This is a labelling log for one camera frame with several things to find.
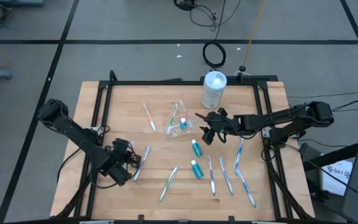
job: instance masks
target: clear plastic bag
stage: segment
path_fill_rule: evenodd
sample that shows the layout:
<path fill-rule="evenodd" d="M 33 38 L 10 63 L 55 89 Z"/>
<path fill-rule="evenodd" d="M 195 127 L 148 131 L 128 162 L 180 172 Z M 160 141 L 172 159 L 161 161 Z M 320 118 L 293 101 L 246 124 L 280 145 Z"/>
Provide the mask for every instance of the clear plastic bag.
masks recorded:
<path fill-rule="evenodd" d="M 188 116 L 186 106 L 182 100 L 175 102 L 170 116 L 170 122 L 165 130 L 167 138 L 179 137 L 195 130 L 195 122 Z"/>

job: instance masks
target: gray floor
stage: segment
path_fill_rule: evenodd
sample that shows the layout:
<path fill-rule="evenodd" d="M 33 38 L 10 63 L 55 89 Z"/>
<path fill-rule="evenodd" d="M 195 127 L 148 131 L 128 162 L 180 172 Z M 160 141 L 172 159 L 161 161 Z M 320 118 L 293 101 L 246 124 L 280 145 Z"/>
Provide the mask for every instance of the gray floor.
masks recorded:
<path fill-rule="evenodd" d="M 53 39 L 62 34 L 70 1 L 45 1 L 44 7 L 15 8 L 0 39 Z M 222 1 L 199 0 L 220 13 Z M 230 15 L 236 1 L 228 1 Z M 248 39 L 262 1 L 243 0 L 233 18 L 224 24 L 220 39 Z M 358 24 L 358 1 L 348 1 Z M 195 12 L 199 22 L 207 21 Z M 212 39 L 207 27 L 191 23 L 188 12 L 171 1 L 80 0 L 68 39 L 142 40 Z M 256 39 L 356 40 L 339 1 L 269 1 Z M 78 100 L 81 82 L 107 79 L 113 69 L 119 80 L 198 80 L 209 71 L 202 44 L 65 45 L 47 98 L 64 101 L 70 115 Z M 227 62 L 221 69 L 232 75 L 242 63 L 244 44 L 224 45 Z M 38 102 L 57 45 L 0 45 L 12 58 L 12 80 L 0 80 L 0 205 Z M 220 53 L 208 49 L 211 59 Z M 253 75 L 278 75 L 288 96 L 358 91 L 358 45 L 253 45 L 247 64 Z M 355 100 L 358 95 L 316 98 L 331 106 Z M 292 105 L 305 100 L 290 98 Z M 310 129 L 307 138 L 326 144 L 358 141 L 358 111 L 335 114 L 325 129 Z M 27 160 L 6 217 L 6 222 L 47 218 L 55 193 L 56 173 L 67 139 L 37 127 Z M 323 152 L 334 149 L 310 143 Z M 319 217 L 336 220 L 325 209 Z"/>

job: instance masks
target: white bottle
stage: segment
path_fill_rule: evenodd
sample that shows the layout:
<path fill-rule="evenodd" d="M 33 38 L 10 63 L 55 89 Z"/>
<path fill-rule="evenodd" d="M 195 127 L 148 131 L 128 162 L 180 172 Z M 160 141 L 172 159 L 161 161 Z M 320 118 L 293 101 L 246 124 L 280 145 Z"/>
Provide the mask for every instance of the white bottle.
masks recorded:
<path fill-rule="evenodd" d="M 223 90 L 226 87 L 226 76 L 218 71 L 208 72 L 204 79 L 204 90 L 201 103 L 208 109 L 218 106 Z"/>

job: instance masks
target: wooden table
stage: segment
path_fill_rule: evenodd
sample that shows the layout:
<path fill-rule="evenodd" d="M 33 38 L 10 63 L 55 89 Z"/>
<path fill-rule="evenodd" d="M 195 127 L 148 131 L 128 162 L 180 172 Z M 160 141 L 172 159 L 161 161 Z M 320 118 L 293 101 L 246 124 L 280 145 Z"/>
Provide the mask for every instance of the wooden table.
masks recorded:
<path fill-rule="evenodd" d="M 82 127 L 89 127 L 91 124 L 97 86 L 98 82 L 82 84 L 73 118 Z M 268 89 L 273 111 L 288 108 L 282 82 L 268 82 Z M 234 172 L 234 159 L 240 143 L 238 137 L 228 136 L 225 144 L 215 137 L 210 146 L 201 140 L 202 130 L 200 129 L 179 138 L 167 139 L 165 137 L 164 130 L 169 123 L 173 103 L 178 100 L 184 101 L 190 119 L 195 120 L 197 126 L 206 125 L 194 115 L 194 113 L 206 115 L 210 111 L 201 105 L 201 93 L 202 86 L 194 85 L 114 86 L 107 122 L 111 130 L 105 135 L 104 145 L 111 145 L 115 138 L 133 139 L 135 151 L 139 155 L 143 156 L 146 146 L 151 146 L 151 150 L 136 184 L 130 180 L 123 187 L 96 189 L 93 219 L 135 220 L 139 214 L 145 215 L 146 220 L 227 220 L 230 215 L 234 215 L 236 220 L 275 219 L 266 164 L 260 158 L 262 150 L 260 134 L 251 140 L 244 141 L 240 162 L 240 170 L 258 204 L 258 209 L 254 209 L 249 202 L 241 179 L 236 177 Z M 157 134 L 150 127 L 141 104 L 143 101 L 148 104 L 157 127 Z M 265 110 L 264 100 L 261 99 L 261 101 Z M 227 86 L 219 106 L 227 110 L 229 117 L 234 114 L 257 114 L 251 86 Z M 102 111 L 101 108 L 98 121 L 101 121 Z M 196 159 L 191 148 L 192 139 L 200 143 L 204 156 Z M 293 139 L 288 143 L 297 146 Z M 76 149 L 77 146 L 69 141 L 65 157 Z M 209 167 L 205 155 L 210 155 L 212 158 L 216 183 L 215 197 L 211 193 Z M 219 165 L 219 156 L 225 158 L 227 173 L 234 188 L 234 196 L 230 195 L 224 180 Z M 195 178 L 190 164 L 193 159 L 196 159 L 204 170 L 203 179 Z M 288 189 L 305 211 L 314 216 L 300 154 L 288 147 L 282 149 L 282 159 Z M 84 153 L 81 153 L 62 170 L 51 215 L 60 212 L 78 189 L 83 160 Z M 159 205 L 157 200 L 175 166 L 178 166 L 179 171 L 162 205 Z M 99 175 L 99 185 L 111 183 L 111 178 Z M 279 188 L 277 189 L 281 216 L 285 217 L 282 194 Z M 84 202 L 87 199 L 88 192 L 85 193 Z M 83 214 L 85 214 L 85 207 L 86 203 L 83 205 Z"/>

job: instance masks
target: green toothbrush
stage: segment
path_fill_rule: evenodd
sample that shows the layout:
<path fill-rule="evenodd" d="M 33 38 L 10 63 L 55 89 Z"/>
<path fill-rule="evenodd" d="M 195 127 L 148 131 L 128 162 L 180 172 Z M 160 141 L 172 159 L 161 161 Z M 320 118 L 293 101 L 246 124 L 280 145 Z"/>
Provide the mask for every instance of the green toothbrush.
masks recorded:
<path fill-rule="evenodd" d="M 175 106 L 173 106 L 173 113 L 172 113 L 171 121 L 169 122 L 169 126 L 168 126 L 168 129 L 167 129 L 167 135 L 171 131 L 171 127 L 173 125 L 173 120 L 175 119 L 175 115 L 177 113 L 177 110 L 178 110 L 178 104 L 175 103 Z"/>
<path fill-rule="evenodd" d="M 172 179 L 173 179 L 173 176 L 174 176 L 177 172 L 178 172 L 178 167 L 175 166 L 175 168 L 173 169 L 171 175 L 169 175 L 169 178 L 168 178 L 168 180 L 167 180 L 167 184 L 165 184 L 164 190 L 162 191 L 161 196 L 160 196 L 160 198 L 159 198 L 159 200 L 158 200 L 158 203 L 159 203 L 159 204 L 162 203 L 162 199 L 164 198 L 165 192 L 167 191 L 169 185 L 171 184 Z"/>

